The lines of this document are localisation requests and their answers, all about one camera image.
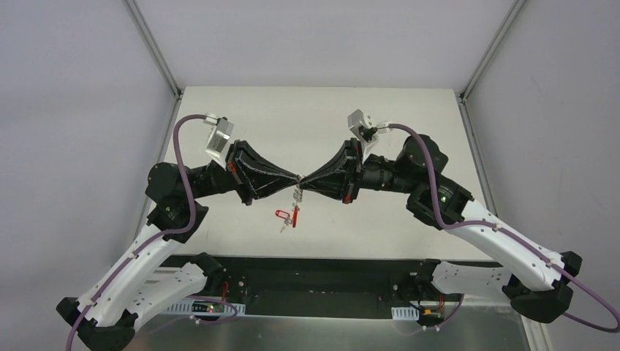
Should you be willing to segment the silver key with red tag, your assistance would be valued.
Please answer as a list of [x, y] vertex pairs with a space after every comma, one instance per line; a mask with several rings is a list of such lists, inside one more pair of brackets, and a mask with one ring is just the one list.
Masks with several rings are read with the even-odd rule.
[[280, 233], [283, 233], [288, 227], [292, 226], [292, 214], [291, 213], [284, 211], [284, 210], [276, 210], [275, 215], [279, 219], [283, 220], [283, 224], [279, 231]]

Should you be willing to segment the metal key organizer red handle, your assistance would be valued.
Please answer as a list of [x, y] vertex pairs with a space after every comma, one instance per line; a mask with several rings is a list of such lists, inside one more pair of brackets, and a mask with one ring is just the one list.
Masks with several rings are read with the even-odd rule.
[[298, 221], [298, 214], [300, 212], [300, 204], [303, 202], [303, 190], [297, 186], [295, 187], [293, 194], [293, 203], [292, 203], [292, 219], [291, 226], [292, 228], [296, 228]]

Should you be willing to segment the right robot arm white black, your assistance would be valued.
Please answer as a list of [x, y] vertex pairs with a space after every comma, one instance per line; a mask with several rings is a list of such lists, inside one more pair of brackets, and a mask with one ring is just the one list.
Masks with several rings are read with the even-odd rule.
[[494, 267], [484, 268], [424, 260], [414, 277], [421, 298], [489, 298], [507, 302], [517, 313], [541, 323], [563, 315], [572, 302], [570, 280], [581, 269], [581, 257], [546, 249], [517, 233], [469, 190], [443, 176], [446, 164], [447, 156], [427, 135], [408, 137], [394, 160], [374, 154], [362, 159], [360, 142], [350, 140], [300, 187], [346, 204], [362, 189], [406, 194], [406, 208], [414, 218], [496, 261]]

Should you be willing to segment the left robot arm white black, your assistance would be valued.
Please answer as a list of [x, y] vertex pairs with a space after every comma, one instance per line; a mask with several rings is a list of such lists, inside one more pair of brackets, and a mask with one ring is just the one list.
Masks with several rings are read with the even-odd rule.
[[223, 162], [195, 168], [185, 165], [178, 143], [173, 150], [173, 163], [161, 162], [149, 172], [146, 194], [155, 207], [131, 246], [90, 290], [58, 303], [57, 312], [70, 326], [66, 350], [75, 339], [90, 350], [122, 350], [150, 319], [200, 292], [224, 303], [223, 266], [205, 252], [153, 287], [144, 283], [199, 229], [208, 214], [201, 197], [235, 192], [249, 205], [298, 182], [245, 141], [226, 147]]

